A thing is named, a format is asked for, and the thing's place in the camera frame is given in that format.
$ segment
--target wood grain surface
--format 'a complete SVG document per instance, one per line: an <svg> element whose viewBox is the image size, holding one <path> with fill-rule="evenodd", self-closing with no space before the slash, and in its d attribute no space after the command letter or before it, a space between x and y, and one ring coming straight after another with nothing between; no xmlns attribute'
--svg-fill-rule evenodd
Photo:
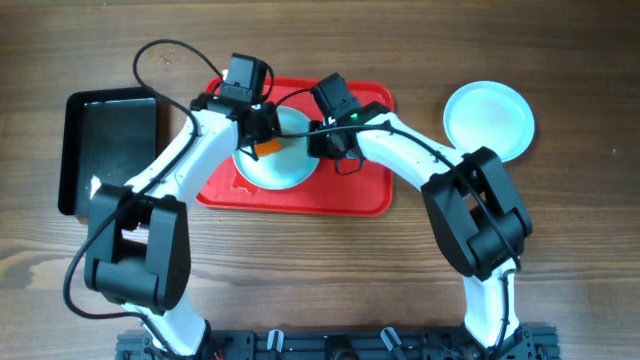
<svg viewBox="0 0 640 360"><path fill-rule="evenodd" d="M112 359L116 335L138 328L64 307L63 275L87 229L56 203L67 97L135 85L133 55L156 38L187 41L221 68L241 52L277 75L380 82L403 120L445 144L455 89L511 85L537 125L507 165L534 223L517 313L557 326L563 358L640 358L640 3L601 0L5 1L0 358ZM183 104L212 78L179 48L143 60L142 75ZM172 115L175 135L184 116ZM464 316L462 279L401 179L375 219L196 206L189 222L189 293L215 329L415 328ZM80 278L73 294L92 311L114 309Z"/></svg>

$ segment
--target red tray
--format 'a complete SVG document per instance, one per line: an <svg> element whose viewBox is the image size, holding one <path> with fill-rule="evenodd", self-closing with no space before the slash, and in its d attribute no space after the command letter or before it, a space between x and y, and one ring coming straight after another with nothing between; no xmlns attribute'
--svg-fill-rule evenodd
<svg viewBox="0 0 640 360"><path fill-rule="evenodd" d="M213 80L207 91L211 91L217 81ZM294 90L310 88L317 82L278 77L269 100L276 102ZM393 110L393 97L384 86L370 82L347 84L363 105L376 100ZM283 105L302 111L310 119L322 119L310 94L295 96ZM393 174L381 165L366 161L360 171L347 176L338 175L334 162L325 159L320 160L315 172L302 184L274 191L258 188L246 181L229 158L218 166L196 200L211 208L373 217L391 205Z"/></svg>

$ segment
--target orange object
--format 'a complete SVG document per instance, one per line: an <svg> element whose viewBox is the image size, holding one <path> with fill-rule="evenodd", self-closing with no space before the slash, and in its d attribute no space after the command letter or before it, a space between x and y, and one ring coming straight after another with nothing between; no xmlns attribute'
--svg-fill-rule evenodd
<svg viewBox="0 0 640 360"><path fill-rule="evenodd" d="M263 157L280 151L280 149L282 149L282 144L280 144L277 139L273 139L266 143L256 145L255 149L256 154L258 154L259 157Z"/></svg>

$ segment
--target light blue plate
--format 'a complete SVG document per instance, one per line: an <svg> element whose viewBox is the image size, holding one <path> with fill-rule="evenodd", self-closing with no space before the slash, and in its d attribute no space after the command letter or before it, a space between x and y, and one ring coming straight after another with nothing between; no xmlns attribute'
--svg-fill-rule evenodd
<svg viewBox="0 0 640 360"><path fill-rule="evenodd" d="M278 107L283 134L309 131L311 121L305 114L285 106ZM233 162L238 172L250 183L268 190L284 190L305 181L318 166L320 159L307 155L307 138L278 139L282 149L254 161L235 151Z"/></svg>
<svg viewBox="0 0 640 360"><path fill-rule="evenodd" d="M474 152L482 146L502 161L522 154L535 133L533 112L512 88L477 81L458 89L444 108L444 131L457 149Z"/></svg>

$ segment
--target black mounting bracket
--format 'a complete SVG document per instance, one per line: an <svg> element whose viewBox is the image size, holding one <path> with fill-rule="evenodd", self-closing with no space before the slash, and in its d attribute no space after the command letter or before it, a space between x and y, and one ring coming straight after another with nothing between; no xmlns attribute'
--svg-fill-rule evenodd
<svg viewBox="0 0 640 360"><path fill-rule="evenodd" d="M130 188L103 184L89 206L89 236L133 197ZM147 244L124 239L122 230L148 226ZM187 207L174 197L142 197L111 222L87 250L84 279L115 304L145 306L155 314L180 301L191 272Z"/></svg>
<svg viewBox="0 0 640 360"><path fill-rule="evenodd" d="M524 239L531 234L531 218L500 158L482 147L464 155L456 166L501 227L517 255L524 251ZM464 202L469 194L453 170L434 175L421 188L438 247L451 266L464 276L484 281L509 254L498 234L478 207L470 210Z"/></svg>

